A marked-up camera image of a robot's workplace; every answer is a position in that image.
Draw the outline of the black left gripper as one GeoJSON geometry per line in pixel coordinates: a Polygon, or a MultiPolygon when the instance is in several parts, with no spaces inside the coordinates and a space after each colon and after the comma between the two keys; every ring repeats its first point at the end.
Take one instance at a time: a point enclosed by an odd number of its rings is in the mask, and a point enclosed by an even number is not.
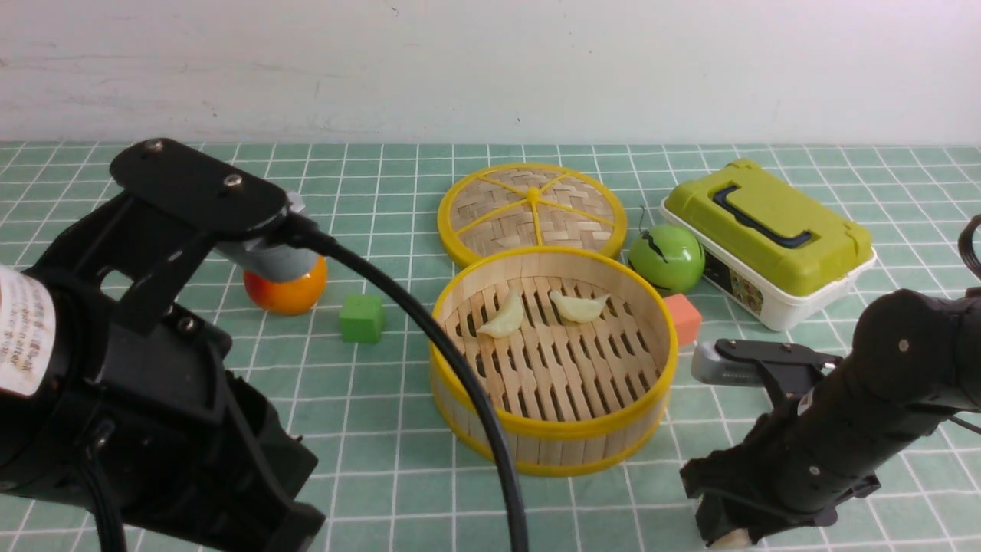
{"type": "Polygon", "coordinates": [[[2,493],[221,551],[306,551],[317,457],[225,368],[231,336],[176,303],[218,242],[274,233],[290,198],[155,137],[113,158],[122,192],[25,271],[2,269],[2,493]]]}

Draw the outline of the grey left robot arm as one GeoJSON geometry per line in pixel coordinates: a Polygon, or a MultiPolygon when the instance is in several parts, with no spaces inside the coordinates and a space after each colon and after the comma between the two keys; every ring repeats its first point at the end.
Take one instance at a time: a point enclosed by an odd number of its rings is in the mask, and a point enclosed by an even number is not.
{"type": "Polygon", "coordinates": [[[318,464],[225,366],[232,338],[176,298],[212,251],[288,281],[323,265],[279,234],[298,193],[155,137],[110,163],[120,191],[25,270],[2,269],[2,493],[218,551],[307,551],[318,464]]]}

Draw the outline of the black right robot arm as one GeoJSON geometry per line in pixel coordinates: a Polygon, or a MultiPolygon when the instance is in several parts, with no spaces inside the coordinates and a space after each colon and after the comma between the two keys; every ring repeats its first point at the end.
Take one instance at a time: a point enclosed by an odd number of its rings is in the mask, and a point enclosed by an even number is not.
{"type": "Polygon", "coordinates": [[[877,468],[961,412],[978,412],[979,289],[956,300],[900,289],[876,298],[847,356],[799,343],[701,343],[701,382],[761,387],[772,403],[745,439],[681,468],[708,547],[829,527],[879,489],[877,468]]]}

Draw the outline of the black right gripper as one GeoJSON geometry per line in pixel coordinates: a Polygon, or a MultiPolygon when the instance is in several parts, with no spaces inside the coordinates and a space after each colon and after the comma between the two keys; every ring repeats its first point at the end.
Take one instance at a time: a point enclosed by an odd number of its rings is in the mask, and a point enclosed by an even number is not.
{"type": "Polygon", "coordinates": [[[837,507],[876,492],[876,469],[920,436],[919,415],[834,373],[838,356],[799,343],[730,343],[719,353],[756,363],[772,409],[741,443],[682,468],[684,492],[700,501],[705,545],[735,530],[756,544],[836,523],[837,507]]]}

